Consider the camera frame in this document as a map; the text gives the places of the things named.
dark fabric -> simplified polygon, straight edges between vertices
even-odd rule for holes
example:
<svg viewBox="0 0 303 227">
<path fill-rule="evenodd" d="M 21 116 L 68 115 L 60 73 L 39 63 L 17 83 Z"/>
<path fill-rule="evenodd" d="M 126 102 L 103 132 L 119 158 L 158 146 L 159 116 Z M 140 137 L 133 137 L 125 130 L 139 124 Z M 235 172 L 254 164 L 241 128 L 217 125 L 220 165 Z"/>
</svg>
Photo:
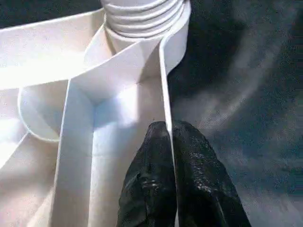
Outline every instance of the dark fabric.
<svg viewBox="0 0 303 227">
<path fill-rule="evenodd" d="M 164 122 L 147 130 L 119 200 L 117 227 L 172 227 L 177 210 L 169 134 Z"/>
<path fill-rule="evenodd" d="M 191 0 L 174 119 L 212 144 L 255 227 L 303 226 L 303 1 Z"/>
</svg>

white divider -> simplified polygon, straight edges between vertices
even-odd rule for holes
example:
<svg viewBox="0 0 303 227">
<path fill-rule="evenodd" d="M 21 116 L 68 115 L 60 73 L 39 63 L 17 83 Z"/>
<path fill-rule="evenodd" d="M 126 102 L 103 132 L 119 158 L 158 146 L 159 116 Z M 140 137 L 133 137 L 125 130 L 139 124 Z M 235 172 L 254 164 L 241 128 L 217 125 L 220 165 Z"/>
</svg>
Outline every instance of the white divider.
<svg viewBox="0 0 303 227">
<path fill-rule="evenodd" d="M 50 226 L 86 227 L 88 224 L 93 123 L 93 103 L 70 81 L 63 113 Z"/>
<path fill-rule="evenodd" d="M 176 24 L 170 33 L 161 40 L 159 55 L 161 67 L 161 80 L 165 104 L 165 119 L 169 133 L 172 136 L 171 111 L 169 103 L 169 91 L 167 75 L 180 63 L 184 57 L 187 45 L 187 33 L 189 17 L 191 12 L 190 1 L 185 1 L 184 13 L 180 17 L 179 23 Z"/>
<path fill-rule="evenodd" d="M 0 226 L 26 226 L 53 187 L 58 147 L 27 133 L 0 168 Z"/>
</svg>

white surface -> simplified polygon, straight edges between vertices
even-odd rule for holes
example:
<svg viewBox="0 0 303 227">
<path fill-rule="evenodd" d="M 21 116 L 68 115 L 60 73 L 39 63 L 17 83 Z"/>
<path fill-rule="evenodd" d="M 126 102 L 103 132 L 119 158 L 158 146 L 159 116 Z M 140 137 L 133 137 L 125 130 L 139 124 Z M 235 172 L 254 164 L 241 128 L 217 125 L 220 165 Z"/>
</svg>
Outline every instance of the white surface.
<svg viewBox="0 0 303 227">
<path fill-rule="evenodd" d="M 101 9 L 0 30 L 0 89 L 78 75 L 84 51 L 103 18 Z"/>
</svg>

dark gray background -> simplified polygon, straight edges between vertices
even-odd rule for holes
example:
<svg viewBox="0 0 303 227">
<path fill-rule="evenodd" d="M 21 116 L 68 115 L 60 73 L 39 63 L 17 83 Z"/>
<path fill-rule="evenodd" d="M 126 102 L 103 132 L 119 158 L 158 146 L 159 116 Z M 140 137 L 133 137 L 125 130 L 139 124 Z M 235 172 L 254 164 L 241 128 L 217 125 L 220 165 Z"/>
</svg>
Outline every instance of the dark gray background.
<svg viewBox="0 0 303 227">
<path fill-rule="evenodd" d="M 173 117 L 211 142 L 253 226 L 303 226 L 300 0 L 191 0 Z M 95 10 L 98 0 L 0 0 L 0 27 Z"/>
</svg>

white plastic structure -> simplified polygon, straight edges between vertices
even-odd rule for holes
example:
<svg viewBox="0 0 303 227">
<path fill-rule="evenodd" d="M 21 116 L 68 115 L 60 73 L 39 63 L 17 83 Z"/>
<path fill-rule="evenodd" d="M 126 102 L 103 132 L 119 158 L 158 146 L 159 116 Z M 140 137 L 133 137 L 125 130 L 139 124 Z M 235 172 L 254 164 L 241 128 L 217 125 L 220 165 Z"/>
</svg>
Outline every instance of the white plastic structure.
<svg viewBox="0 0 303 227">
<path fill-rule="evenodd" d="M 189 0 L 181 5 L 172 26 L 149 38 L 117 33 L 103 10 L 0 31 L 11 44 L 0 46 L 0 70 L 16 80 L 0 91 L 0 100 L 14 94 L 0 107 L 14 112 L 0 122 L 18 126 L 0 168 L 0 226 L 115 226 L 124 176 L 149 124 L 171 127 L 166 76 L 184 56 L 190 16 Z M 43 39 L 52 29 L 57 37 Z M 24 40 L 31 34 L 36 42 Z M 14 37 L 25 44 L 14 48 Z M 28 80 L 15 74 L 31 68 Z M 19 79 L 26 86 L 18 92 Z"/>
</svg>

